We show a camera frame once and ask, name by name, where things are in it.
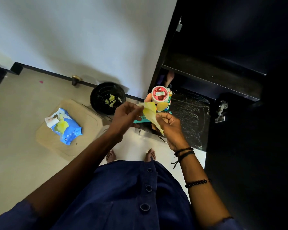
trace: bare foot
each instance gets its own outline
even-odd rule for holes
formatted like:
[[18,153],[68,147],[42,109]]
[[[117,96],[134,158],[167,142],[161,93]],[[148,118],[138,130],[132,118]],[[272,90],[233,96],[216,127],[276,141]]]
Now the bare foot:
[[114,151],[111,149],[106,156],[106,161],[107,161],[107,163],[110,163],[110,162],[115,161],[115,160],[116,160],[116,155],[115,155]]
[[153,157],[153,159],[156,160],[155,151],[152,148],[146,153],[144,161],[150,162],[151,161],[150,157]]

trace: blue wipes packet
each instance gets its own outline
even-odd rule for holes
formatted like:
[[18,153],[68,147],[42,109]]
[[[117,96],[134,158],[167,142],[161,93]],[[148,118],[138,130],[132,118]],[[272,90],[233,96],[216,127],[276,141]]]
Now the blue wipes packet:
[[52,131],[60,136],[60,141],[66,145],[70,145],[73,139],[82,135],[82,128],[68,112],[62,108],[59,108],[52,116],[45,118],[45,122]]

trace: blue shirt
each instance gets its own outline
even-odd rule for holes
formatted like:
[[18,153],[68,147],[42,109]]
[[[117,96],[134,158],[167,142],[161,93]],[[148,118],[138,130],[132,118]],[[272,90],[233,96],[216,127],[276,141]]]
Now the blue shirt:
[[[0,229],[35,229],[39,217],[23,200],[0,216]],[[187,195],[157,161],[115,161],[92,181],[51,227],[55,229],[200,229]],[[227,219],[209,229],[242,228]]]

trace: forearm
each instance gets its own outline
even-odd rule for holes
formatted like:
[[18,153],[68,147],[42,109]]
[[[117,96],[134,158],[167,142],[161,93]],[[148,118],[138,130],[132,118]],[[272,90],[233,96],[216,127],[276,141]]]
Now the forearm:
[[116,144],[106,132],[93,141],[61,171],[26,197],[40,217],[48,217],[66,208],[88,184],[107,152]]
[[[186,183],[206,179],[208,177],[195,155],[186,156],[180,163]],[[194,185],[188,188],[188,193],[196,217],[203,227],[209,227],[226,217],[230,213],[213,189],[210,182]]]

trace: scratched black surface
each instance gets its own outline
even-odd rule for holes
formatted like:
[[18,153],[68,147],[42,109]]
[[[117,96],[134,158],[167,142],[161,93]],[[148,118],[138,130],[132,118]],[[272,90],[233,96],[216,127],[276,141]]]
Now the scratched black surface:
[[[184,90],[173,94],[169,110],[180,119],[182,131],[190,146],[206,151],[210,121],[209,101]],[[144,131],[162,136],[151,128],[151,123],[139,123]]]

